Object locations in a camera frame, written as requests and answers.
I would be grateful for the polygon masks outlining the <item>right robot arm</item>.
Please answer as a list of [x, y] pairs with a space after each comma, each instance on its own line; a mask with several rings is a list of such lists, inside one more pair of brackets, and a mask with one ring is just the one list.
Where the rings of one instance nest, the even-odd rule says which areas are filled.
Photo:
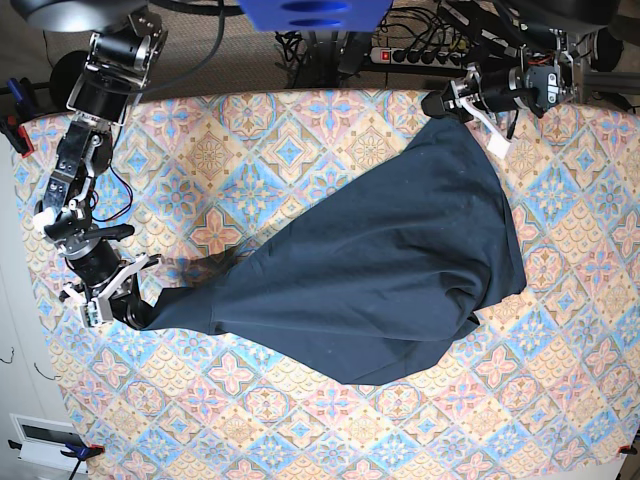
[[123, 125], [130, 98], [147, 85], [166, 37], [160, 17], [147, 7], [127, 14], [112, 31], [93, 33], [67, 101], [71, 123], [33, 217], [36, 230], [78, 277], [78, 283], [64, 284], [60, 298], [76, 303], [88, 327], [120, 321], [142, 330], [151, 314], [140, 295], [138, 274], [161, 257], [122, 258], [112, 244], [133, 235], [134, 227], [98, 226], [92, 201], [98, 177], [111, 166], [112, 128]]

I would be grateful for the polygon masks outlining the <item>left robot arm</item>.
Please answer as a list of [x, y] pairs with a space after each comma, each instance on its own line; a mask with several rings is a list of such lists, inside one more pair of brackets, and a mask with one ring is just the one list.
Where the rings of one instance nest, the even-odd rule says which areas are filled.
[[541, 118], [550, 109], [578, 99], [582, 69], [592, 53], [590, 36], [558, 29], [549, 34], [550, 49], [536, 51], [523, 43], [495, 71], [477, 62], [468, 64], [463, 77], [423, 98], [424, 114], [496, 127], [501, 114], [525, 110]]

